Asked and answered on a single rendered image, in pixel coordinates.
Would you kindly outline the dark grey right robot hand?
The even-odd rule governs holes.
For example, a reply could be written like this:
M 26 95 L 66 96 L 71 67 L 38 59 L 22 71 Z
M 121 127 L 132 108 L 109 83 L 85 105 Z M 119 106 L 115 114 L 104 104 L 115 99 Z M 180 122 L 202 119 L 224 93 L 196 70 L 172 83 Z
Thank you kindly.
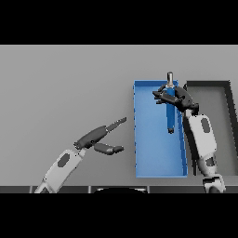
M 169 87 L 161 85 L 157 91 L 153 91 L 154 98 L 157 99 L 157 104 L 169 103 L 175 106 L 180 112 L 190 110 L 192 116 L 199 112 L 199 104 L 194 102 L 192 96 L 186 89 L 180 86 L 174 86 L 174 94 L 168 93 Z

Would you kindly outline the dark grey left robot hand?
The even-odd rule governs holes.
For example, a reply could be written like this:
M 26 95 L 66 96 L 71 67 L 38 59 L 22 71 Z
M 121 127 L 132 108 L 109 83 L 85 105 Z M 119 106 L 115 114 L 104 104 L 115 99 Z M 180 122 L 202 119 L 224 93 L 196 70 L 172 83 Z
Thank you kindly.
M 73 145 L 78 151 L 82 149 L 90 149 L 91 147 L 93 147 L 96 152 L 104 153 L 106 155 L 113 155 L 115 153 L 122 152 L 124 150 L 123 146 L 111 146 L 108 144 L 100 143 L 100 141 L 125 121 L 126 118 L 122 118 L 109 126 L 97 127 L 82 136 Z

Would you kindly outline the blue pipe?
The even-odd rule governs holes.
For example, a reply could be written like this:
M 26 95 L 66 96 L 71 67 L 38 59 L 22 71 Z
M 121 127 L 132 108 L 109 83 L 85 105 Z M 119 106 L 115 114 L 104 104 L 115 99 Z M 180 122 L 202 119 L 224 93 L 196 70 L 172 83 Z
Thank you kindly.
M 166 87 L 166 93 L 174 97 L 175 96 L 175 90 L 173 85 L 173 73 L 169 72 L 167 74 L 167 87 Z M 167 130 L 169 134 L 174 133 L 174 126 L 175 126 L 175 106 L 171 103 L 166 104 L 166 116 L 167 116 Z

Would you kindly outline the dark grey bin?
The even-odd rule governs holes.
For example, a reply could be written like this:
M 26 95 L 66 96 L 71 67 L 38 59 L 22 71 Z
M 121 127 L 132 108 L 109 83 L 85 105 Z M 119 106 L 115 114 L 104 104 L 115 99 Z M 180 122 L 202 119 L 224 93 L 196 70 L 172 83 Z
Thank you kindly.
M 238 176 L 238 121 L 230 81 L 188 81 L 184 87 L 209 117 L 217 143 L 218 172 Z

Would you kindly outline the blue bin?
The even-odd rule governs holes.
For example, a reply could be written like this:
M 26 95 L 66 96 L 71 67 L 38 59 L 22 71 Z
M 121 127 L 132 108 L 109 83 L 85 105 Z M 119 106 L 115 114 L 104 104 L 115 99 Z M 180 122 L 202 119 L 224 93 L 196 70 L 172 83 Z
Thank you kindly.
M 188 176 L 182 114 L 174 107 L 174 133 L 167 129 L 166 105 L 157 104 L 153 91 L 165 80 L 135 80 L 134 142 L 136 178 L 186 178 Z

